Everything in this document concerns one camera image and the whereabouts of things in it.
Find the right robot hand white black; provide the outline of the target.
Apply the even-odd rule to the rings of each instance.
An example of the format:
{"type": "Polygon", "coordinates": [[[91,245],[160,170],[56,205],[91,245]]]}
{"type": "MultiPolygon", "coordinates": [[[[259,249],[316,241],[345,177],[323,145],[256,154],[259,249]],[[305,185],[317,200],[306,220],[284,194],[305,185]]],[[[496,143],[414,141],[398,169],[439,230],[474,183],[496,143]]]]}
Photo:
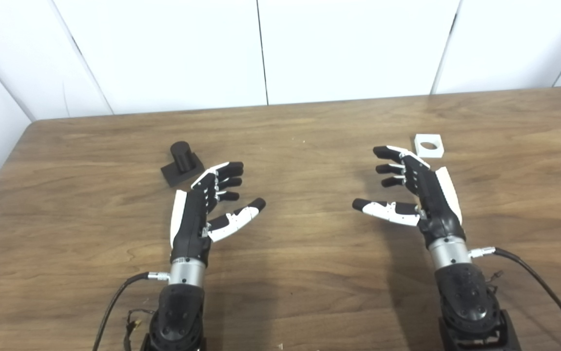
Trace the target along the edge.
{"type": "Polygon", "coordinates": [[[376,167],[378,174],[391,174],[381,186],[404,186],[418,202],[356,198],[353,209],[391,223],[418,227],[427,247],[438,239],[466,240],[458,196],[445,167],[435,171],[412,151],[395,146],[377,146],[372,151],[376,157],[389,160],[376,167]]]}

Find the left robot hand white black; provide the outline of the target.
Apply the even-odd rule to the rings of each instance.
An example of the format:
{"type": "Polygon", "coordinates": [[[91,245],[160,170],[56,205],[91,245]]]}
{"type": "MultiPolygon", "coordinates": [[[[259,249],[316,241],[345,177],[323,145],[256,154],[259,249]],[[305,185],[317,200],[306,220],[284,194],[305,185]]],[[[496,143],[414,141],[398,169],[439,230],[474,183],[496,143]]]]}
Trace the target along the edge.
{"type": "Polygon", "coordinates": [[[214,242],[236,233],[263,211],[267,203],[256,198],[232,213],[208,219],[218,203],[239,200],[239,193],[227,189],[242,184],[243,171],[243,162],[224,162],[206,169],[189,191],[176,191],[170,224],[170,262],[184,258],[208,265],[214,242]]]}

